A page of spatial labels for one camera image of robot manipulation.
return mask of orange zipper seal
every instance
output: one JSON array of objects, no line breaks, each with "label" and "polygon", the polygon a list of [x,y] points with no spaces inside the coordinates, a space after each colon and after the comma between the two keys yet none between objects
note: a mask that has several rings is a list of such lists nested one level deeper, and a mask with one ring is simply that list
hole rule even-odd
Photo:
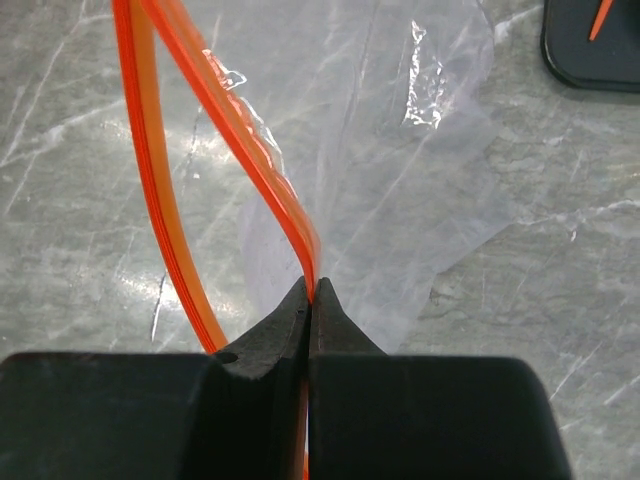
[{"label": "orange zipper seal", "polygon": [[153,28],[169,49],[225,142],[276,216],[300,260],[309,299],[318,278],[320,241],[288,181],[278,173],[246,105],[177,0],[113,0],[131,133],[151,224],[169,276],[208,353],[227,344],[198,277],[180,221],[160,108]]}]

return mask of gray marble surface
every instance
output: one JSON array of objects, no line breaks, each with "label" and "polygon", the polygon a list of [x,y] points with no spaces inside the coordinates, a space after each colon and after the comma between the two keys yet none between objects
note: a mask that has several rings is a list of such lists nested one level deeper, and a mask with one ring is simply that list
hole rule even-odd
[{"label": "gray marble surface", "polygon": [[[220,21],[211,2],[185,3],[232,56],[246,25]],[[271,3],[260,23],[289,22],[288,2]],[[495,62],[479,98],[499,128],[486,155],[514,220],[435,278],[402,350],[525,359],[576,477],[640,478],[640,97],[558,84],[540,59],[541,3],[484,2]],[[197,350],[149,227],[109,2],[7,0],[0,24],[0,357]],[[180,209],[233,337],[255,317],[236,233],[251,188],[166,62]],[[257,64],[237,67],[249,83]],[[276,94],[255,101],[277,139],[304,121]],[[313,141],[301,131],[285,157]]]}]

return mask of plastic bag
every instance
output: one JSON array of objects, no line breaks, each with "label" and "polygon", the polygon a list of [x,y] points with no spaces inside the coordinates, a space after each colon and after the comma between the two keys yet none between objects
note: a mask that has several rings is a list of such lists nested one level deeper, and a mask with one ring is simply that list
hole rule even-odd
[{"label": "plastic bag", "polygon": [[[261,8],[233,13],[251,21]],[[261,31],[274,25],[245,32],[265,58],[255,75],[233,65],[248,78],[239,90],[272,127],[314,220],[322,275],[372,340],[395,350],[434,276],[510,222],[482,159],[495,130],[473,100],[492,30],[475,0],[309,1],[293,20],[270,18],[275,38]],[[284,48],[294,44],[304,48]],[[266,104],[252,91],[260,81],[277,85]],[[266,315],[300,266],[261,198],[244,206],[239,230],[249,297]]]}]

